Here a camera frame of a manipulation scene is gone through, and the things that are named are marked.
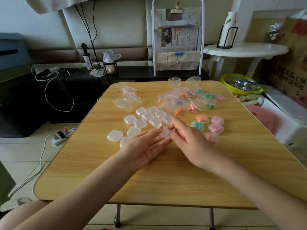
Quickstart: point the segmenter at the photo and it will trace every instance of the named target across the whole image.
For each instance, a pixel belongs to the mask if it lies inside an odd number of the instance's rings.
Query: forearm
[[[307,204],[229,158],[215,173],[236,187],[281,229],[306,229]]]
[[[121,155],[115,154],[71,192],[41,209],[15,230],[83,229],[132,175],[131,166]]]

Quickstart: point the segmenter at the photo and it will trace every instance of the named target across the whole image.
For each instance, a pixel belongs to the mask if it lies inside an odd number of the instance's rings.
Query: pink plastic stool
[[[247,105],[245,107],[266,127],[266,129],[272,132],[275,119],[275,115],[272,112],[260,106]]]

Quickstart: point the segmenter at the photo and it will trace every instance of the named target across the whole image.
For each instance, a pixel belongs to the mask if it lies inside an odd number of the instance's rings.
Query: person's right hand
[[[217,151],[211,142],[196,127],[189,127],[181,120],[174,118],[168,126],[168,131],[175,144],[182,150],[194,165],[213,172],[225,156]]]

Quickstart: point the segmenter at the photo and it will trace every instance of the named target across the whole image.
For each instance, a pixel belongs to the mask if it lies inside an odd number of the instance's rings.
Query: wood grain
[[[143,99],[137,108],[158,106],[156,96],[170,89],[163,81],[127,85],[137,88],[137,94]],[[212,110],[198,112],[225,119],[225,131],[220,134],[217,147],[263,178],[307,201],[307,170],[221,83],[202,81],[200,87],[228,98]],[[34,192],[38,198],[60,197],[119,150],[119,143],[107,140],[107,135],[117,129],[125,136],[129,128],[123,120],[129,114],[112,102],[120,94],[113,84],[102,95],[37,181]],[[180,119],[190,124],[196,115],[185,112]],[[208,132],[208,126],[205,125],[203,133]],[[143,130],[151,128],[148,124]],[[221,178],[192,165],[173,142],[137,172],[110,203],[255,208]]]

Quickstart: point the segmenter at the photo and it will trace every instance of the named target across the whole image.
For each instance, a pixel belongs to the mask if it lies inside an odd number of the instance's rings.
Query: white round table
[[[216,44],[209,45],[204,48],[204,53],[211,55],[207,72],[211,76],[213,61],[217,61],[216,72],[214,80],[218,80],[220,77],[222,65],[225,58],[246,58],[254,57],[248,72],[247,77],[252,78],[257,65],[260,60],[270,60],[273,56],[286,54],[289,51],[288,47],[271,44],[271,43],[237,43],[230,49],[217,48]]]

